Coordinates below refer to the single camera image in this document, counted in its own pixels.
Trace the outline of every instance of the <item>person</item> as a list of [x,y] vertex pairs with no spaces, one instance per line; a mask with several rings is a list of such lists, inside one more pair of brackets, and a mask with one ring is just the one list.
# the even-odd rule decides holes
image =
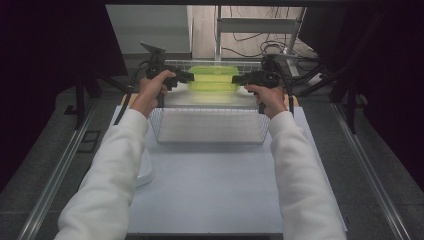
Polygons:
[[[147,119],[157,106],[158,93],[167,94],[162,82],[173,76],[166,70],[152,80],[140,81],[137,98],[119,124],[107,131],[80,189],[61,212],[55,239],[125,238]],[[265,114],[271,119],[271,152],[284,239],[345,239],[337,203],[304,130],[284,105],[283,90],[256,85],[245,88],[258,93],[256,102],[266,105]]]

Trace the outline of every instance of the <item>yellow-green container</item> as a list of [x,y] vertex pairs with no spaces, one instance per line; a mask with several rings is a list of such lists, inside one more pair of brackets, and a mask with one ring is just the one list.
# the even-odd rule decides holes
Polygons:
[[233,84],[234,75],[239,75],[235,66],[193,66],[188,72],[194,74],[194,82],[188,87],[193,91],[237,91],[239,85]]

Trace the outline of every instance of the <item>long-sleeve shirt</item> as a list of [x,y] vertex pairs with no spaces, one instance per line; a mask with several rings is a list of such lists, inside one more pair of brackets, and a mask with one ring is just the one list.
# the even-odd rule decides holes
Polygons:
[[[128,109],[111,127],[79,191],[59,217],[56,239],[124,239],[144,151],[147,119]],[[285,239],[345,239],[337,203],[290,112],[269,126]]]

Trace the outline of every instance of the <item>human hand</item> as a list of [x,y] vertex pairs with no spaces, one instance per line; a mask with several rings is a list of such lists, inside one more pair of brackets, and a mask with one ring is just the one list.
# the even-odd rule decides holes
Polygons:
[[265,104],[264,113],[269,119],[272,119],[275,115],[280,112],[287,111],[287,107],[284,104],[284,91],[281,87],[267,88],[254,84],[246,85],[244,88],[247,91],[256,92],[256,104]]
[[175,77],[175,73],[165,70],[152,80],[147,78],[141,79],[140,91],[130,108],[139,111],[148,118],[153,109],[158,105],[156,97],[159,92],[163,93],[165,96],[168,94],[168,89],[162,83],[169,77]]

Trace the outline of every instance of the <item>dish rack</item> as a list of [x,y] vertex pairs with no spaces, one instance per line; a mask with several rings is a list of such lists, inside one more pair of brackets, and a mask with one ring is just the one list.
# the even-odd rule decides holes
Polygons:
[[[236,66],[239,74],[258,71],[259,62],[167,60],[188,71],[192,66]],[[256,99],[244,88],[236,92],[194,92],[185,84],[169,92],[165,108],[156,108],[150,121],[159,143],[262,144],[269,119],[258,113]]]

